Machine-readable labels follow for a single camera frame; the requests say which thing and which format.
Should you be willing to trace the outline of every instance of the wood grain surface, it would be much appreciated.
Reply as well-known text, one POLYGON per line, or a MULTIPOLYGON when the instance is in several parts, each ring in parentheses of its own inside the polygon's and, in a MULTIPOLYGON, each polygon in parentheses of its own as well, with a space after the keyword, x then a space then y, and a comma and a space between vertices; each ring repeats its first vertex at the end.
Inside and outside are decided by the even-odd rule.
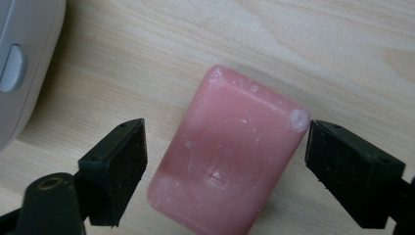
MULTIPOLYGON (((144 118, 149 165, 119 228, 88 234, 192 234, 150 208, 147 186, 204 73, 221 64, 396 156, 415 175, 413 0, 68 0, 37 106, 0 153, 0 212, 33 180, 77 171, 116 125, 144 118)), ((363 230, 305 167, 306 138, 250 234, 363 230)))

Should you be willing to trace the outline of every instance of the light wood surface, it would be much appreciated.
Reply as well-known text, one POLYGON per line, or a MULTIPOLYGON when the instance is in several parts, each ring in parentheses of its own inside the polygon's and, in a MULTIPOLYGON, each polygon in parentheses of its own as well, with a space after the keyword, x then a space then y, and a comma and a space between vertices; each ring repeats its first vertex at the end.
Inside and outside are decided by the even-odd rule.
MULTIPOLYGON (((415 175, 413 0, 69 0, 32 118, 0 153, 0 212, 19 207, 33 180, 75 173, 119 123, 144 118, 149 164, 120 227, 87 233, 192 234, 152 210, 146 189, 215 64, 343 125, 407 163, 406 180, 415 175)), ((250 234, 392 234, 391 219, 385 230, 358 227, 305 167, 305 144, 250 234)))

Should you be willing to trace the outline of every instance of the screw hole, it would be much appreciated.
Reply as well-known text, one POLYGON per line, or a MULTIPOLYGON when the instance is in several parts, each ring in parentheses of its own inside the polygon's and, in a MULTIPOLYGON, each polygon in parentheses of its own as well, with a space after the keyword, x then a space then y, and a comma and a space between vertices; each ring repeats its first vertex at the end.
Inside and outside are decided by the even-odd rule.
POLYGON ((37 185, 37 189, 41 191, 46 191, 53 189, 56 186, 60 185, 64 180, 60 177, 53 177, 43 180, 37 185))
POLYGON ((390 164, 391 163, 391 160, 387 159, 384 156, 378 156, 378 160, 383 164, 390 164))

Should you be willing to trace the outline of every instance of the pink soap bar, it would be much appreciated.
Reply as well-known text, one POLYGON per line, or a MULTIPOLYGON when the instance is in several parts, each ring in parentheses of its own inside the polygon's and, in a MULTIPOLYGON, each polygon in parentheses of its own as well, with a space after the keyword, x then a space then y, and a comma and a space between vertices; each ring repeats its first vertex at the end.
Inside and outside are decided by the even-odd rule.
POLYGON ((215 66, 150 183, 148 201, 198 234, 247 234, 308 126, 304 107, 215 66))

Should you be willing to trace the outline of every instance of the white spot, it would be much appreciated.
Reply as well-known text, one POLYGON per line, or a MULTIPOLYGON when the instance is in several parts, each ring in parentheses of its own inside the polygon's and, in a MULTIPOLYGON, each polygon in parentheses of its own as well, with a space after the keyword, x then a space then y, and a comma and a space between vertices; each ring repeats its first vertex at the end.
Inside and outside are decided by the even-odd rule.
POLYGON ((261 134, 261 135, 259 135, 258 137, 256 137, 255 142, 256 142, 256 143, 257 143, 257 142, 259 142, 261 138, 262 138, 262 134, 261 134))
POLYGON ((256 92, 258 89, 259 89, 259 86, 257 86, 257 85, 251 86, 251 91, 252 92, 256 92))
POLYGON ((243 90, 244 89, 244 80, 241 77, 237 77, 238 81, 239 81, 239 89, 243 90))
POLYGON ((216 68, 211 74, 209 78, 209 87, 213 89, 218 89, 223 86, 226 81, 223 79, 223 71, 222 68, 216 68))
POLYGON ((184 146, 186 146, 187 149, 192 149, 193 142, 191 140, 184 141, 184 146))
POLYGON ((305 110, 293 110, 290 114, 288 126, 295 132, 303 132, 308 129, 310 120, 305 110))
POLYGON ((213 173, 213 177, 215 177, 215 178, 217 178, 217 179, 220 179, 220 178, 222 177, 222 175, 221 175, 221 173, 220 173, 219 171, 215 171, 215 172, 213 173))

